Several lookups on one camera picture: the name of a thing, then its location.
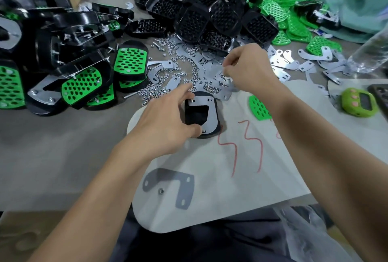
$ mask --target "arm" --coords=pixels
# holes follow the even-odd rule
[[[114,147],[108,161],[29,262],[105,262],[116,244],[136,188],[148,164],[176,152],[199,125],[180,120],[178,106],[194,97],[191,83],[153,99],[135,128]]]
[[[387,261],[388,166],[280,83],[258,45],[232,51],[224,67],[268,108],[306,185],[358,254]]]

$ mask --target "green timer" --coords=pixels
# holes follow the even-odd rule
[[[378,106],[374,96],[362,89],[347,88],[341,95],[342,108],[357,117],[372,117]]]

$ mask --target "right hand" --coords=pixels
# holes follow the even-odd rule
[[[281,84],[271,68],[267,52],[258,44],[233,49],[222,66],[224,75],[231,77],[238,89],[249,93]]]

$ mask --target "green perforated plate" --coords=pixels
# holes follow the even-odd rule
[[[109,87],[109,89],[105,93],[99,94],[97,97],[90,100],[86,105],[87,106],[99,106],[102,104],[109,103],[112,100],[114,100],[113,84]]]
[[[24,92],[19,71],[0,66],[0,109],[24,106]]]
[[[111,31],[115,31],[117,29],[120,29],[120,23],[118,23],[116,20],[113,20],[111,21],[109,24],[108,24],[108,28],[111,30]]]
[[[310,31],[308,32],[308,36],[306,36],[306,37],[300,37],[300,36],[293,35],[292,33],[289,32],[289,30],[286,30],[286,35],[289,39],[291,39],[293,41],[304,42],[307,44],[312,40],[312,34]]]
[[[287,20],[278,23],[279,29],[287,29]]]
[[[273,45],[287,45],[290,44],[291,40],[287,37],[283,30],[279,30],[279,33],[272,41]]]
[[[263,0],[260,8],[262,13],[273,16],[278,23],[286,20],[288,17],[288,13],[274,0]]]
[[[330,49],[336,49],[337,51],[342,52],[342,46],[339,43],[324,39],[320,36],[314,37],[307,45],[306,50],[315,56],[322,56],[321,47],[329,47]]]
[[[311,28],[313,28],[313,29],[318,29],[318,28],[319,28],[318,25],[309,22],[309,21],[306,19],[306,16],[300,16],[299,21],[301,21],[304,25],[306,25],[306,26],[308,26],[308,27],[311,27]]]
[[[121,48],[114,63],[114,71],[123,74],[145,73],[147,52],[141,49]]]
[[[251,111],[257,120],[262,121],[271,119],[271,115],[269,114],[265,105],[255,96],[249,97],[249,107],[251,108]]]
[[[62,97],[66,103],[73,105],[102,85],[100,72],[89,67],[62,84]]]
[[[294,15],[288,16],[287,27],[288,27],[288,31],[295,36],[307,37],[309,34],[309,31],[306,28],[306,26],[299,21],[298,17]]]

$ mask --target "hand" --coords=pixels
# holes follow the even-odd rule
[[[267,52],[258,44],[247,44],[232,50],[225,58],[224,75],[233,79],[233,84],[246,92],[266,90],[281,84],[274,74]]]
[[[186,125],[180,118],[179,106],[194,98],[188,90],[192,83],[185,83],[172,92],[148,103],[137,125],[123,140],[142,142],[148,160],[177,152],[190,137],[199,137],[202,128],[198,124]]]

